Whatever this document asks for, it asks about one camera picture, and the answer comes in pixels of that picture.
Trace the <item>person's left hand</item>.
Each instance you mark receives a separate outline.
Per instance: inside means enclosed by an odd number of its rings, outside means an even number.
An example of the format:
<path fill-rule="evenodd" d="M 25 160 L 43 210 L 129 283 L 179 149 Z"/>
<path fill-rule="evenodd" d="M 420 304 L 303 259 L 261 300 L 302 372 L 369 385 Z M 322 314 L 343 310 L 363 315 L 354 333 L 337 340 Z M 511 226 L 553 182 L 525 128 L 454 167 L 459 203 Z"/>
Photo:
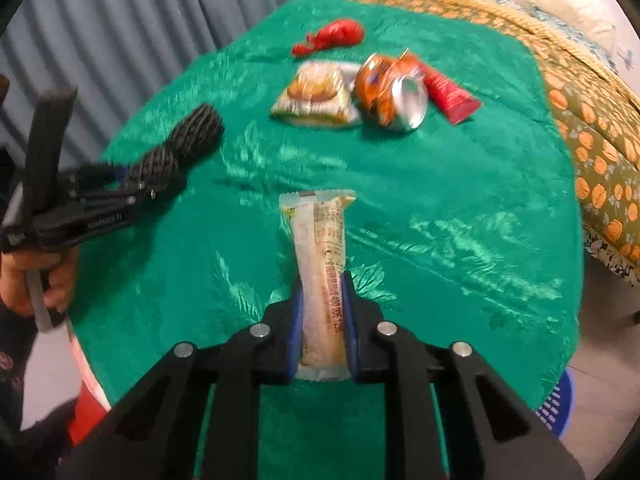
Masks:
<path fill-rule="evenodd" d="M 1 302 L 13 313 L 34 315 L 34 299 L 64 313 L 73 300 L 77 283 L 77 247 L 62 252 L 24 249 L 1 255 Z"/>

